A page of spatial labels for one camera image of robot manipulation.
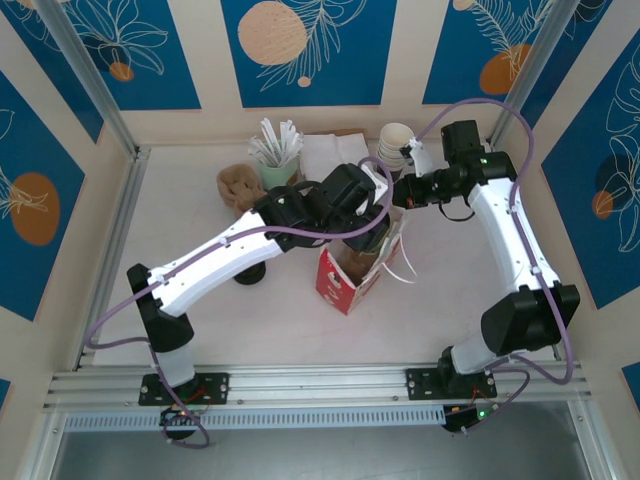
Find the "beige wall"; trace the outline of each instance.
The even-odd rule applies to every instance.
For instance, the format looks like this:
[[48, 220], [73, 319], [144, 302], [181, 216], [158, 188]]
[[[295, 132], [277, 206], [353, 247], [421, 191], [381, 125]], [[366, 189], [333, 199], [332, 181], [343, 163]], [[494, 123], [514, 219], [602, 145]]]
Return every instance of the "beige wall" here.
[[[571, 339], [632, 478], [640, 478], [640, 413], [620, 369], [640, 361], [640, 288], [596, 310], [540, 164], [637, 32], [638, 19], [637, 0], [615, 0], [609, 7], [536, 125], [535, 165], [523, 185], [527, 214], [547, 258], [563, 283], [575, 283], [580, 290], [582, 302], [569, 329]], [[526, 137], [519, 126], [512, 127], [505, 147], [521, 165]]]
[[[242, 108], [220, 2], [169, 0], [169, 5], [202, 110], [124, 112], [141, 144], [246, 140], [260, 133], [264, 117], [278, 122], [291, 118], [303, 132], [364, 127], [367, 136], [377, 137], [385, 123], [403, 122], [418, 133], [441, 110], [421, 103], [449, 0], [398, 0], [379, 107], [251, 110]], [[497, 113], [494, 107], [471, 106], [446, 121], [473, 117], [488, 135]]]
[[0, 70], [86, 175], [36, 321], [0, 307], [0, 378], [12, 382], [0, 420], [0, 478], [9, 480], [27, 449], [52, 372], [66, 369], [74, 354], [127, 159], [107, 130], [94, 145], [2, 14]]

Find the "white table surface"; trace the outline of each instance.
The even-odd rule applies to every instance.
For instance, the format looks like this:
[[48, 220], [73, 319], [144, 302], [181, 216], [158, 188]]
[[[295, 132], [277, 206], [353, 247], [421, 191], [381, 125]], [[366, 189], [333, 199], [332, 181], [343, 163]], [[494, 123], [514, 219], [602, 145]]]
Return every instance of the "white table surface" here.
[[[441, 152], [439, 144], [429, 149], [434, 156]], [[232, 210], [218, 195], [216, 175], [233, 163], [253, 163], [246, 152], [244, 144], [152, 150], [110, 306], [131, 294], [126, 279], [130, 266], [168, 263], [233, 223]], [[461, 202], [447, 210], [452, 216], [468, 213]], [[444, 348], [476, 332], [482, 313], [500, 299], [498, 269], [476, 218], [449, 222], [435, 207], [410, 215], [404, 244], [419, 274], [416, 284], [383, 274], [362, 303], [344, 316], [315, 291], [319, 251], [294, 249], [268, 262], [259, 284], [246, 287], [230, 280], [189, 310], [196, 332], [191, 341], [194, 363], [436, 361]], [[410, 275], [400, 256], [393, 269]], [[133, 305], [104, 326], [100, 342], [144, 333]], [[94, 365], [149, 362], [142, 344], [97, 351], [93, 360]]]

